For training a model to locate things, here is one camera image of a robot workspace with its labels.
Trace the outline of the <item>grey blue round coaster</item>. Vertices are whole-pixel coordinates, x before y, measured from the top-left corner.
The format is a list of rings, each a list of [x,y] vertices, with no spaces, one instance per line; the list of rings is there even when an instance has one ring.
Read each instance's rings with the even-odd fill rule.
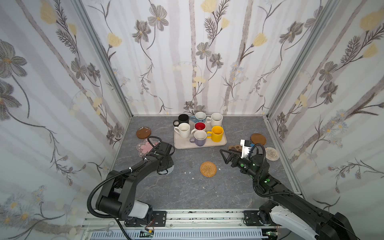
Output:
[[[175,166],[172,166],[172,167],[170,167],[170,168],[165,169],[165,170],[163,171],[163,174],[164,174],[164,175],[168,175],[168,174],[172,173],[172,171],[174,170],[174,168],[175,168]]]

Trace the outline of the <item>pink flower coaster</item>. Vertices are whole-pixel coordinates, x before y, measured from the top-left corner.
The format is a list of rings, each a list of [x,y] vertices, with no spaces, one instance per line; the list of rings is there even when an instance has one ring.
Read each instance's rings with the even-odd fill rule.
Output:
[[[145,156],[146,154],[148,154],[157,144],[159,143],[158,140],[153,140],[152,143],[150,144],[150,142],[145,139],[142,143],[139,143],[136,147],[136,149],[138,150],[138,155],[140,157],[143,157]]]

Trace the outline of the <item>woven rattan round coaster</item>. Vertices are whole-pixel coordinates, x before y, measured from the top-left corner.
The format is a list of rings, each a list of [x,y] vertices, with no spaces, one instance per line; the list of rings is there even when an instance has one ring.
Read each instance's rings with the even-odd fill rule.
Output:
[[[204,162],[200,166],[200,172],[204,177],[211,178],[217,173],[217,166],[213,162]]]

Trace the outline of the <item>brown round wooden coaster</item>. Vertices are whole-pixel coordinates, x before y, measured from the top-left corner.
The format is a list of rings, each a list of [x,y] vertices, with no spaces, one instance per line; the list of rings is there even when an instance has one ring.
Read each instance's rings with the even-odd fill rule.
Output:
[[[259,133],[252,134],[250,140],[253,144],[261,144],[263,146],[267,143],[266,137]]]

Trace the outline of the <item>white colourful stitched coaster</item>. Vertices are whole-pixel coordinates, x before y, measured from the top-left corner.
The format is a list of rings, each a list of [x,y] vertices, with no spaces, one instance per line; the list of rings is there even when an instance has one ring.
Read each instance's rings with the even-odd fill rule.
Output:
[[[280,158],[279,152],[271,147],[266,148],[266,159],[269,161],[277,161]]]

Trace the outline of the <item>brown paw shaped coaster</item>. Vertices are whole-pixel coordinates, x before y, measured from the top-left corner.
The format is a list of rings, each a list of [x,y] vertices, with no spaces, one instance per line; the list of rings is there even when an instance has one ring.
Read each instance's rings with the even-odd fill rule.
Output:
[[[234,146],[229,146],[228,150],[229,151],[235,151],[235,152],[242,152],[243,147],[241,145],[234,145]]]

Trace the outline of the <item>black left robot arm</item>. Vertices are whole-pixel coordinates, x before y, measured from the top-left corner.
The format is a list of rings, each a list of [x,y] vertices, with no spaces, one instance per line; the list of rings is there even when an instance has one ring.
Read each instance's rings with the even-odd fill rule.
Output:
[[[153,209],[151,205],[136,200],[137,186],[153,172],[169,174],[174,167],[174,152],[174,146],[159,142],[133,167],[109,172],[106,179],[91,191],[87,200],[88,212],[103,219],[127,221],[136,218],[149,222]]]

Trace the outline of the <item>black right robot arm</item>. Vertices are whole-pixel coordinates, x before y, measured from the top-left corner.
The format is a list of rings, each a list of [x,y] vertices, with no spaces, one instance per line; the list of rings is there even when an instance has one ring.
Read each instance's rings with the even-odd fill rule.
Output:
[[[356,240],[349,220],[331,214],[290,191],[269,173],[266,150],[252,147],[247,157],[236,151],[221,150],[226,164],[239,168],[253,180],[254,192],[268,201],[259,208],[259,222],[285,227],[305,240]]]

